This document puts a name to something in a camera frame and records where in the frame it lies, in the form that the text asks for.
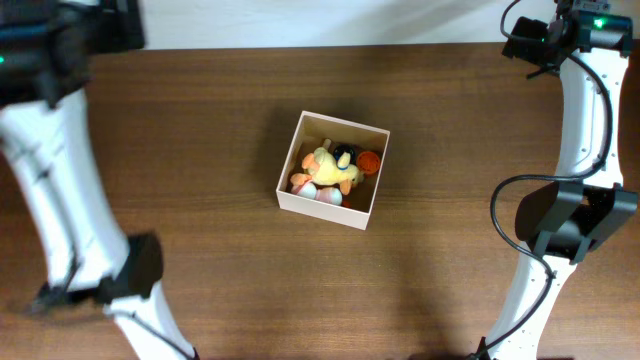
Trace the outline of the orange round ball toy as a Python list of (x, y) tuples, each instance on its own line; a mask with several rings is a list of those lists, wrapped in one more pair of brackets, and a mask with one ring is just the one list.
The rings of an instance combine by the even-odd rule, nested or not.
[(381, 159), (373, 151), (363, 151), (356, 158), (356, 166), (365, 176), (373, 176), (381, 168)]

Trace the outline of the black round cap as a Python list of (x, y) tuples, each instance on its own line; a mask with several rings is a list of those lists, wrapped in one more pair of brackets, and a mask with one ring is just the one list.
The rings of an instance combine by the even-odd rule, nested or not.
[(332, 154), (335, 158), (336, 161), (339, 161), (340, 158), (347, 153), (350, 156), (350, 163), (351, 164), (356, 164), (356, 157), (357, 157), (357, 153), (355, 148), (352, 145), (349, 144), (339, 144), (337, 145)]

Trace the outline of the yellow plush duck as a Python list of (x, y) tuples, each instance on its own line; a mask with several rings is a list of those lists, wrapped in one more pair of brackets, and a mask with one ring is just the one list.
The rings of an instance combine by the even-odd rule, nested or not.
[(343, 195), (348, 195), (351, 190), (364, 181), (364, 173), (350, 163), (351, 155), (343, 153), (336, 160), (324, 147), (318, 147), (312, 153), (307, 154), (301, 167), (302, 173), (295, 173), (290, 177), (294, 186), (301, 186), (306, 182), (313, 182), (320, 186), (339, 187)]

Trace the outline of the pink hat duck figurine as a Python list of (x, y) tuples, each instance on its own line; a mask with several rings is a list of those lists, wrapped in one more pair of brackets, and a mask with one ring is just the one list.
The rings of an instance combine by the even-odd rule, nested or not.
[(335, 187), (317, 187), (313, 182), (294, 185), (291, 193), (306, 199), (315, 200), (335, 206), (350, 208), (351, 204), (344, 199), (343, 194)]

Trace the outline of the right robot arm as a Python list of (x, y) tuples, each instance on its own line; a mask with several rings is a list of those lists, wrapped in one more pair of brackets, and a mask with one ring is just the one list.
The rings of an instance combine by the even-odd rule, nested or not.
[(606, 1), (566, 0), (548, 23), (519, 18), (502, 54), (524, 60), (561, 81), (561, 149), (552, 175), (523, 174), (544, 187), (517, 209), (516, 272), (501, 314), (474, 359), (534, 359), (554, 303), (577, 265), (637, 211), (639, 195), (624, 189), (619, 165), (621, 87), (633, 46), (633, 21)]

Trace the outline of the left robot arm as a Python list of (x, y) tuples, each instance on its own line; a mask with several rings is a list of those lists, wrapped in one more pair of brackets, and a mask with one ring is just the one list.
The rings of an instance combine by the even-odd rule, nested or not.
[(1, 150), (34, 220), (47, 279), (28, 311), (100, 306), (142, 359), (194, 359), (166, 301), (153, 232), (124, 233), (106, 199), (88, 131), (95, 55), (145, 45), (138, 1), (1, 5)]

